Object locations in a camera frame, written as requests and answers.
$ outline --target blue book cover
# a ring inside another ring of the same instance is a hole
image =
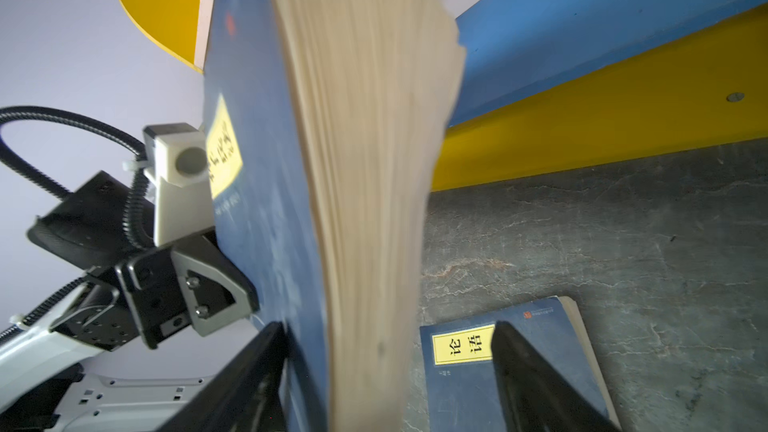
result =
[[[550,297],[420,328],[432,432],[506,430],[491,356],[497,321],[512,324],[584,399],[618,426],[576,303]]]

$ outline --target black cable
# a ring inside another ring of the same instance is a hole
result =
[[[27,327],[33,326],[44,315],[50,312],[54,305],[64,300],[64,298],[67,295],[69,295],[77,286],[82,284],[84,281],[85,281],[85,277],[78,277],[72,282],[66,284],[65,286],[63,286],[62,288],[54,292],[50,297],[46,298],[42,303],[40,303],[40,305],[35,307],[32,312],[28,313],[22,320],[22,323]],[[12,338],[16,337],[23,331],[24,331],[23,329],[21,329],[19,326],[14,324],[11,327],[5,329],[5,331],[0,332],[0,347],[5,342],[10,341]]]
[[[116,142],[126,149],[130,150],[135,156],[137,162],[147,159],[144,144],[140,140],[132,137],[120,129],[115,129],[109,124],[81,116],[80,114],[67,112],[64,110],[50,109],[48,107],[37,106],[15,106],[0,109],[0,127],[9,122],[17,120],[43,120],[46,122],[56,122],[78,129],[88,130],[94,134],[100,135],[112,142]],[[4,163],[11,170],[22,177],[32,181],[35,185],[50,192],[60,200],[69,196],[70,191],[61,184],[46,176],[33,166],[29,165],[23,158],[8,148],[0,137],[0,162]],[[144,177],[142,168],[138,168],[134,174],[133,186],[128,193],[128,199],[125,203],[123,212],[123,231],[125,237],[131,245],[138,249],[152,247],[152,239],[144,231],[141,220],[144,195],[147,193],[149,181]]]

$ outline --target yellow label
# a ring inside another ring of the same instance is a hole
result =
[[[224,96],[219,94],[214,123],[205,139],[210,174],[210,194],[216,198],[235,180],[243,168],[243,158],[237,146],[235,130],[232,129],[230,114],[226,110]]]
[[[495,324],[432,336],[435,365],[491,360],[491,337]]]

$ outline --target chinese character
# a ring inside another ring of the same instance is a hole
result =
[[[451,348],[451,355],[454,354],[460,354],[462,351],[460,350],[462,346],[462,341],[460,339],[451,339],[451,343],[449,347]]]
[[[482,345],[482,342],[480,341],[480,336],[479,335],[470,335],[469,337],[467,337],[467,340],[469,340],[469,351],[470,352],[474,353],[474,352],[479,352],[480,350],[482,350],[482,347],[480,347]]]

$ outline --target book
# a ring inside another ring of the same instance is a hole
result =
[[[543,298],[420,328],[431,432],[506,430],[491,355],[496,322],[512,324],[598,412],[619,427],[578,306]]]
[[[465,51],[440,0],[214,0],[221,251],[286,326],[289,430],[396,430],[422,228]]]

